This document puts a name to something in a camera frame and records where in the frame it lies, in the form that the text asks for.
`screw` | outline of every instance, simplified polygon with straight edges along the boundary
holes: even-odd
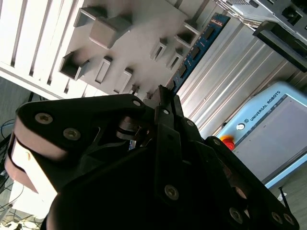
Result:
[[[77,129],[74,128],[67,128],[64,130],[63,135],[68,140],[79,140],[81,137],[80,132]]]
[[[193,122],[191,122],[190,120],[187,120],[187,124],[188,124],[189,126],[194,126]]]
[[[138,101],[133,101],[133,103],[134,103],[136,106],[141,106],[141,103],[139,103]]]
[[[283,217],[292,225],[294,225],[294,221],[293,219],[291,218],[291,216],[289,216],[288,214],[284,213],[283,214]]]
[[[178,200],[178,198],[179,198],[179,193],[178,193],[178,190],[177,190],[174,186],[168,184],[168,185],[165,186],[164,191],[165,191],[165,194],[166,194],[170,199],[172,199],[172,200]]]
[[[229,209],[229,213],[231,215],[231,217],[236,221],[238,222],[239,224],[242,224],[243,223],[243,218],[241,216],[241,214],[239,213],[238,210],[236,210],[234,207],[231,207]]]
[[[213,141],[216,145],[221,145],[221,143],[217,139],[214,139]]]
[[[280,216],[276,212],[272,212],[272,217],[274,220],[276,220],[278,223],[283,224],[283,220],[280,218]]]
[[[35,115],[35,120],[38,123],[44,124],[44,125],[48,125],[53,121],[52,116],[50,116],[49,114],[45,114],[45,113],[38,113]]]

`white slotted panel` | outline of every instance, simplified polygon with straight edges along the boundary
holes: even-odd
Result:
[[[87,85],[83,93],[83,96],[84,97],[94,97],[96,92],[97,92],[97,88],[95,88],[92,85]]]
[[[21,73],[30,73],[47,4],[48,0],[27,0],[15,61]]]
[[[73,24],[75,22],[75,19],[78,15],[79,8],[83,6],[84,0],[79,0],[73,8],[73,13],[67,23],[67,29],[65,32],[65,36],[61,43],[61,48],[59,50],[59,53],[57,55],[57,59],[55,61],[53,70],[51,72],[52,78],[51,78],[51,88],[56,91],[57,93],[63,93],[66,85],[68,83],[68,77],[62,73],[59,72],[60,63],[62,60],[62,57],[64,57],[66,54],[70,52],[68,49],[69,43],[71,41],[71,37],[74,31]]]
[[[78,80],[69,80],[69,89],[67,92],[68,98],[77,98],[82,97],[87,83],[78,79]]]
[[[34,63],[33,77],[47,83],[73,0],[53,0]]]
[[[95,97],[98,97],[98,96],[107,96],[107,93],[101,91],[101,90],[97,90],[95,95]]]
[[[11,65],[23,0],[2,0],[0,61]]]

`electronic equipment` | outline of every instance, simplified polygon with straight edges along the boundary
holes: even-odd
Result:
[[[267,188],[307,160],[307,96],[277,82],[248,101],[218,134]]]
[[[80,217],[93,209],[113,229],[299,229],[220,139],[200,136],[177,95],[158,92],[154,109],[132,94],[19,108],[5,166],[51,206],[43,228],[94,228]]]

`light blue panel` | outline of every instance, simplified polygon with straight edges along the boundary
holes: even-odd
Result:
[[[294,113],[293,111],[286,111],[287,114],[285,114],[283,117],[283,123],[279,124],[278,121],[281,121],[280,119],[280,114],[278,115],[279,118],[277,117],[276,122],[272,121],[272,116],[275,117],[276,114],[274,115],[273,112],[276,108],[279,108],[278,105],[283,103],[283,101],[292,101],[292,103],[295,103],[297,105],[300,104],[300,107],[306,108],[307,107],[307,97],[291,87],[290,85],[286,84],[285,82],[278,82],[274,84],[273,86],[267,88],[263,92],[259,93],[255,97],[253,97],[249,102],[246,103],[244,107],[234,116],[234,118],[228,122],[228,124],[222,129],[222,131],[217,135],[219,138],[224,136],[224,135],[231,135],[234,137],[234,142],[236,144],[236,149],[234,150],[234,153],[243,161],[245,165],[247,165],[255,175],[261,179],[266,186],[269,188],[273,186],[275,183],[283,179],[286,175],[288,175],[290,172],[295,170],[297,167],[299,167],[301,164],[303,164],[307,160],[307,155],[298,155],[297,150],[291,151],[289,148],[289,144],[286,145],[287,148],[283,149],[283,156],[281,155],[280,148],[283,148],[283,141],[281,141],[280,146],[277,147],[276,145],[276,139],[272,138],[272,143],[270,144],[270,141],[261,142],[261,143],[255,143],[255,140],[260,141],[263,135],[263,138],[265,140],[270,139],[268,136],[268,133],[272,134],[274,133],[274,130],[266,130],[264,127],[260,127],[259,124],[266,123],[266,119],[270,118],[270,128],[274,127],[272,126],[272,122],[276,123],[275,127],[282,127],[283,124],[284,126],[288,126],[287,130],[284,130],[283,132],[285,134],[279,133],[279,135],[282,139],[287,139],[287,136],[291,135],[291,131],[289,130],[289,124],[285,124],[291,118],[291,112]],[[239,124],[244,124],[244,129],[238,130],[237,125]],[[245,138],[250,134],[252,136],[251,143],[249,143]],[[258,159],[257,155],[248,155],[249,153],[246,152],[247,149],[250,147],[251,151],[254,151],[256,148],[265,153],[265,154],[260,154],[263,159]],[[278,164],[280,166],[279,168],[275,168],[276,173],[272,173],[268,168],[268,162],[272,162],[276,164],[276,161],[281,160],[281,157],[287,157],[287,154],[289,153],[289,157],[292,157],[293,154],[293,159],[288,160],[286,159],[285,162]],[[268,170],[268,173],[266,176],[268,177],[266,180],[265,178],[265,173]]]

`cable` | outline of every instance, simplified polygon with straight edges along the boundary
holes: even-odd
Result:
[[[3,139],[5,139],[5,136],[3,135],[3,127],[4,127],[4,125],[5,125],[6,123],[10,122],[10,121],[13,121],[13,120],[15,120],[15,119],[10,119],[10,120],[8,120],[8,121],[6,121],[6,122],[4,122],[4,123],[2,124],[2,126],[1,126],[1,136],[3,137]]]
[[[5,206],[7,206],[7,205],[9,205],[9,204],[12,204],[15,200],[17,200],[17,199],[21,196],[21,194],[22,194],[23,192],[24,192],[24,185],[23,185],[23,189],[22,189],[21,193],[20,193],[14,200],[12,200],[11,202],[6,203],[6,204],[3,205],[3,206],[0,205],[0,207],[1,207],[1,208],[4,208]]]

